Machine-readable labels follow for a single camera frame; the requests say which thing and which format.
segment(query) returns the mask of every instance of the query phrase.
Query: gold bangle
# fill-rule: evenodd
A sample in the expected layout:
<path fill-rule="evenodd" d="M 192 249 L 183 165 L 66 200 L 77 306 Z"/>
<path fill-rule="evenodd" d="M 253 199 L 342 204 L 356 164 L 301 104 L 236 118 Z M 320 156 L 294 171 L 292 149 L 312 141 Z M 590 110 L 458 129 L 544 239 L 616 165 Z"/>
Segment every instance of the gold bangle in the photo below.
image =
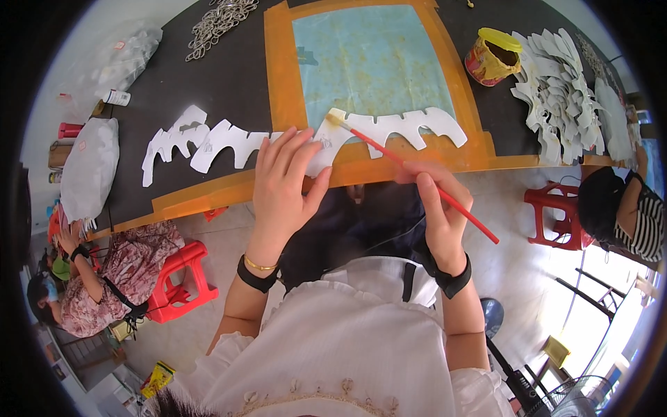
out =
<path fill-rule="evenodd" d="M 257 265 L 255 262 L 252 262 L 250 259 L 248 259 L 248 256 L 245 255 L 245 254 L 243 255 L 243 258 L 244 258 L 245 261 L 248 263 L 248 265 L 250 265 L 251 267 L 255 268 L 256 270 L 260 270 L 260 271 L 272 271 L 272 270 L 278 268 L 278 264 L 276 264 L 276 265 L 274 265 L 274 266 L 261 266 L 261 265 Z"/>

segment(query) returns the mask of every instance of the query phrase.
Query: red cup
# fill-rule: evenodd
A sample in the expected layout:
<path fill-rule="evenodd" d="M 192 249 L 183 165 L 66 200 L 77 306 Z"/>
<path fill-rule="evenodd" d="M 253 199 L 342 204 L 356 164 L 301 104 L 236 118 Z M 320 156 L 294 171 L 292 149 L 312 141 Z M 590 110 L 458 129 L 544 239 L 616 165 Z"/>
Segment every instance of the red cup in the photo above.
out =
<path fill-rule="evenodd" d="M 64 137 L 77 137 L 83 125 L 73 125 L 71 123 L 60 123 L 58 128 L 58 139 Z"/>

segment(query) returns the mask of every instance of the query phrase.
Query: striped shirt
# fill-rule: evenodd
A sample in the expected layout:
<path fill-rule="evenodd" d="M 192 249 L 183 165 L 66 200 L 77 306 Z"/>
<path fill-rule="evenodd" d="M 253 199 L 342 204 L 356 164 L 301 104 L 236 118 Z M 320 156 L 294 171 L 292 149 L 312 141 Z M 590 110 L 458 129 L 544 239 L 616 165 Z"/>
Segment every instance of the striped shirt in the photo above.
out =
<path fill-rule="evenodd" d="M 631 238 L 618 225 L 614 226 L 614 235 L 621 239 L 631 254 L 639 255 L 643 260 L 657 262 L 662 259 L 664 242 L 664 206 L 654 193 L 640 197 L 637 209 L 637 225 Z"/>

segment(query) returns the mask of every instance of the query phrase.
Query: small bottle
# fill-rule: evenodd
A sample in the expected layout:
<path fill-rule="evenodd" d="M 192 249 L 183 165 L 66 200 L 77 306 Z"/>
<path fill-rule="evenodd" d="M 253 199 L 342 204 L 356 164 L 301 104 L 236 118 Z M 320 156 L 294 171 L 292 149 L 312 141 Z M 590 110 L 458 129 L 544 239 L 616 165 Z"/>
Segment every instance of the small bottle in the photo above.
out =
<path fill-rule="evenodd" d="M 98 93 L 98 96 L 102 101 L 108 104 L 127 105 L 132 94 L 125 91 L 110 89 L 106 92 Z"/>
<path fill-rule="evenodd" d="M 60 179 L 63 177 L 62 171 L 55 171 L 49 174 L 49 184 L 57 184 L 60 182 Z"/>

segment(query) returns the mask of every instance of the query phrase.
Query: brush bristles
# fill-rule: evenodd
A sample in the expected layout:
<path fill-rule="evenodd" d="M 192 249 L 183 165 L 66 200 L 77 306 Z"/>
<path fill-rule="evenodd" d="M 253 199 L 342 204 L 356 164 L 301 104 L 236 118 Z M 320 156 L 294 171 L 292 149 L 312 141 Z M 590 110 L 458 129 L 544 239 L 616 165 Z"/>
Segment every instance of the brush bristles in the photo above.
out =
<path fill-rule="evenodd" d="M 344 128 L 346 130 L 350 130 L 350 127 L 343 121 L 343 119 L 341 119 L 340 117 L 338 117 L 334 114 L 327 113 L 324 116 L 324 119 L 327 120 L 328 122 L 336 125 L 336 126 L 340 126 L 340 127 Z"/>

